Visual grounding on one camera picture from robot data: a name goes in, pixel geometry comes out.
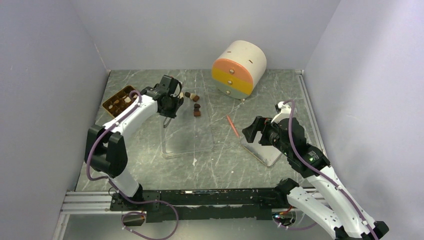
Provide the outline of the black metal tongs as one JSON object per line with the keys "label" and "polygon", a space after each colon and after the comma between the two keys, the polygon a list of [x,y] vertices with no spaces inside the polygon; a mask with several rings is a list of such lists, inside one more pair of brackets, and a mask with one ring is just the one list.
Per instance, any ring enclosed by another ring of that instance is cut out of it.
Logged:
{"label": "black metal tongs", "polygon": [[169,126],[169,124],[171,123],[172,120],[173,120],[173,118],[171,118],[171,117],[165,117],[164,120],[163,120],[163,123],[162,123],[162,127],[164,129],[166,129]]}

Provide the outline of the gold chocolate tin box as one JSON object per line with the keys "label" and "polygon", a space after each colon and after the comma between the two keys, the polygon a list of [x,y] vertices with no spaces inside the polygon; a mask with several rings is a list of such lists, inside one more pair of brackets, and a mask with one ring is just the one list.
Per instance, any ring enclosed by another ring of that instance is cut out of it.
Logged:
{"label": "gold chocolate tin box", "polygon": [[111,115],[113,118],[120,115],[125,111],[137,98],[137,95],[130,93],[134,91],[135,88],[131,85],[127,85],[117,93],[109,97],[106,101],[102,103],[102,107],[106,112]]}

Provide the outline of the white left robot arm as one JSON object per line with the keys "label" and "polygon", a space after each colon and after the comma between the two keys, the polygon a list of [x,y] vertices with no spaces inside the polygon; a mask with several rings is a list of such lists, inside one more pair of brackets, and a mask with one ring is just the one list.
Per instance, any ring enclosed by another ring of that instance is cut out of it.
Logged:
{"label": "white left robot arm", "polygon": [[90,181],[108,180],[123,196],[124,205],[137,210],[144,200],[143,187],[129,170],[126,140],[153,115],[175,118],[184,103],[184,95],[151,97],[133,90],[129,97],[133,103],[117,117],[102,126],[94,124],[89,128],[84,161]]}

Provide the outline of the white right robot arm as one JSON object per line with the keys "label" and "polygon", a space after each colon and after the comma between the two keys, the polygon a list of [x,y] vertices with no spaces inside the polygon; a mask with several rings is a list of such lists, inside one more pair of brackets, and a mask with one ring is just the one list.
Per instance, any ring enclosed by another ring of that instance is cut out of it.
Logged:
{"label": "white right robot arm", "polygon": [[375,220],[357,203],[323,151],[307,142],[304,127],[294,117],[295,106],[292,99],[281,101],[275,105],[274,117],[258,115],[241,132],[247,143],[253,143],[260,133],[258,144],[279,150],[327,204],[316,200],[291,178],[281,180],[274,188],[276,204],[301,210],[333,240],[380,240],[389,232],[388,225]]}

